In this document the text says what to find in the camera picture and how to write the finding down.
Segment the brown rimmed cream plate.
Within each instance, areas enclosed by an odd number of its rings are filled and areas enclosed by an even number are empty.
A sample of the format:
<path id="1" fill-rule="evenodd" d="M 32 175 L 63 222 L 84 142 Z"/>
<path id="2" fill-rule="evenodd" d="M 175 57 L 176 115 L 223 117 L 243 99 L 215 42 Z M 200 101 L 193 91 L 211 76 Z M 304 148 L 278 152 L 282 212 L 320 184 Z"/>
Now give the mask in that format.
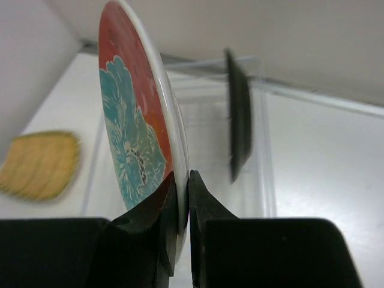
<path id="1" fill-rule="evenodd" d="M 229 84 L 230 180 L 234 183 L 252 151 L 252 112 L 248 79 L 230 49 L 225 50 Z"/>

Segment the red teal floral plate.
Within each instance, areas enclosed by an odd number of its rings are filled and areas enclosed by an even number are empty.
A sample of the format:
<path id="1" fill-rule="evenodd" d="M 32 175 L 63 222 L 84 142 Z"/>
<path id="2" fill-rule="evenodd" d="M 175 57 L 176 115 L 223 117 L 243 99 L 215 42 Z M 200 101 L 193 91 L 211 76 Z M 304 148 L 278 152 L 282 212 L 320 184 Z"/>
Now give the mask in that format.
<path id="1" fill-rule="evenodd" d="M 184 123 L 160 54 L 125 1 L 109 1 L 102 10 L 98 63 L 106 130 L 125 206 L 134 208 L 173 174 L 180 255 L 188 218 Z"/>

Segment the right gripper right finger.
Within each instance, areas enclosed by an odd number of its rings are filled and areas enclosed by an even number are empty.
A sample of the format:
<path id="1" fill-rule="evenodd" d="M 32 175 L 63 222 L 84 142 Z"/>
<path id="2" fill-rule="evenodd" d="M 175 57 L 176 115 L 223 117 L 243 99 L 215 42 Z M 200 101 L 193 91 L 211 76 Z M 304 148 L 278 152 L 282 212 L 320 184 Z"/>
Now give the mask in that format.
<path id="1" fill-rule="evenodd" d="M 238 218 L 188 180 L 194 287 L 361 287 L 338 227 L 321 218 Z"/>

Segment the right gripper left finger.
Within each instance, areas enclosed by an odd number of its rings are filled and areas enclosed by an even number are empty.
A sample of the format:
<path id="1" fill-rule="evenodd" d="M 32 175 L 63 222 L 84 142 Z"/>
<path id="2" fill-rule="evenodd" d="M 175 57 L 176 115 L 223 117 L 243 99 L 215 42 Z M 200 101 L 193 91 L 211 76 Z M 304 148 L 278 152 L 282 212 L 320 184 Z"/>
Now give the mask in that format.
<path id="1" fill-rule="evenodd" d="M 2 287 L 167 287 L 176 260 L 177 199 L 169 174 L 114 220 L 1 221 Z"/>

